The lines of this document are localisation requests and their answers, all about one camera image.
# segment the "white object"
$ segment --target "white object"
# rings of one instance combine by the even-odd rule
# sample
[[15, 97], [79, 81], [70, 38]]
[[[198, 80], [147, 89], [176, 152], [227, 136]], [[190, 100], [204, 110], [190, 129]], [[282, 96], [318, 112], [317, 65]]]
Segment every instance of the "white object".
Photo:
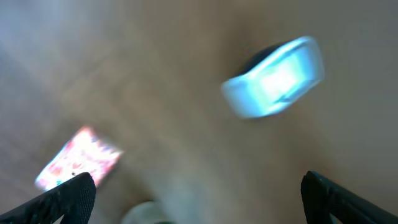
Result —
[[325, 76], [313, 38], [301, 37], [274, 48], [250, 71], [222, 84], [224, 96], [242, 118], [281, 112]]

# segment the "pink card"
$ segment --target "pink card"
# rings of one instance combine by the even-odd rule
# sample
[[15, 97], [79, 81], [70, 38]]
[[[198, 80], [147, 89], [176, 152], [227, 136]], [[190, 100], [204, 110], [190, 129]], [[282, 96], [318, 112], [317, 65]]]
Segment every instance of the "pink card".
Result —
[[89, 172], [98, 186], [122, 153], [98, 139], [91, 128], [82, 127], [47, 164], [36, 178], [35, 185], [47, 191], [82, 172]]

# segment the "tan floor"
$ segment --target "tan floor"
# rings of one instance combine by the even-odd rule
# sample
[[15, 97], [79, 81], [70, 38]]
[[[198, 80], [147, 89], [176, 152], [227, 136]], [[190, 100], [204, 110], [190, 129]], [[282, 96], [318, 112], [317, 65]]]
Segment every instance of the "tan floor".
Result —
[[[396, 1], [0, 2], [0, 212], [84, 124], [125, 155], [91, 223], [156, 198], [179, 223], [305, 223], [309, 169], [398, 214]], [[220, 84], [281, 40], [319, 40], [326, 80], [239, 120]]]

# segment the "blue object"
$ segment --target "blue object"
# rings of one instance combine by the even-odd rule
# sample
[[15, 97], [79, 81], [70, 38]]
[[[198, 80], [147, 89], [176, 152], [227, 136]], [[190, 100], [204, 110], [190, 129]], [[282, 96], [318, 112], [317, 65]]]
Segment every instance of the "blue object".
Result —
[[286, 109], [324, 76], [316, 41], [301, 37], [258, 53], [221, 89], [238, 116], [258, 118]]

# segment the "colorful package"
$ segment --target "colorful package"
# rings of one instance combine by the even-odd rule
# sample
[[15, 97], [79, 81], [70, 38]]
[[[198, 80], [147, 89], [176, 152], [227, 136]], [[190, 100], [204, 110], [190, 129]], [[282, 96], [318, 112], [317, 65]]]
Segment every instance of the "colorful package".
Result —
[[75, 175], [89, 172], [96, 186], [113, 168], [123, 152], [98, 139], [89, 127], [82, 127], [36, 178], [35, 185], [50, 190]]

